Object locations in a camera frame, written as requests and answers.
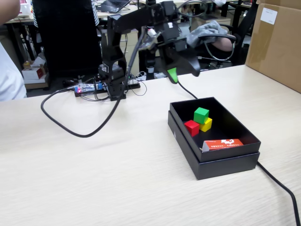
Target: yellow cube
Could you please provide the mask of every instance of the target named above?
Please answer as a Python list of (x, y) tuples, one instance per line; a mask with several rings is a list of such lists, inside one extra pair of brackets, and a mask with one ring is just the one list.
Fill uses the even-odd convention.
[(207, 132), (212, 126), (212, 119), (208, 118), (205, 124), (200, 124), (199, 129), (203, 132)]

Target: gray cloth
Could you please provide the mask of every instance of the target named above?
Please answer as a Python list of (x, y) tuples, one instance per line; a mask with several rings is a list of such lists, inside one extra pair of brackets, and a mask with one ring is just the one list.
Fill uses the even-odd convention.
[[(187, 44), (191, 47), (195, 48), (197, 44), (199, 44), (199, 36), (204, 34), (227, 34), (228, 31), (222, 29), (221, 26), (215, 21), (211, 21), (208, 24), (204, 24), (199, 26), (197, 29), (192, 31), (189, 35), (187, 35), (186, 40)], [(216, 42), (217, 37), (208, 37), (206, 38), (206, 43)]]

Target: chair armrest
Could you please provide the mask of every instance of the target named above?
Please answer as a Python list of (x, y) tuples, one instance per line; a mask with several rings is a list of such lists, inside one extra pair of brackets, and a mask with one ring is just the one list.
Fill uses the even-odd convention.
[(229, 29), (229, 31), (233, 31), (234, 30), (234, 27), (230, 26), (230, 25), (227, 25), (227, 24), (220, 24), (221, 27), (226, 27)]
[(205, 41), (205, 39), (208, 37), (226, 38), (229, 39), (231, 43), (234, 43), (236, 41), (236, 37), (229, 36), (226, 34), (204, 34), (202, 36), (199, 36), (198, 38), (202, 41)]

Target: laptop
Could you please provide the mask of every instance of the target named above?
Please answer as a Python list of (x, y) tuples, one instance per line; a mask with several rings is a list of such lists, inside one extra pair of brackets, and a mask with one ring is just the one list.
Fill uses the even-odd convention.
[(106, 0), (96, 9), (101, 12), (117, 13), (128, 3), (130, 0)]

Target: cube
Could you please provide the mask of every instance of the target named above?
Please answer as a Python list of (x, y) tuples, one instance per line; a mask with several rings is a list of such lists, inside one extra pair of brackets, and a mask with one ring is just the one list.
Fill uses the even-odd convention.
[(199, 107), (193, 116), (193, 120), (198, 124), (204, 124), (209, 116), (209, 110)]
[(204, 124), (199, 125), (199, 129), (203, 132), (207, 132), (212, 126), (212, 119), (208, 118)]
[(195, 121), (193, 120), (190, 120), (186, 123), (184, 123), (185, 127), (188, 129), (189, 133), (192, 135), (192, 136), (195, 136), (198, 134), (198, 131), (199, 131), (199, 124), (196, 123)]

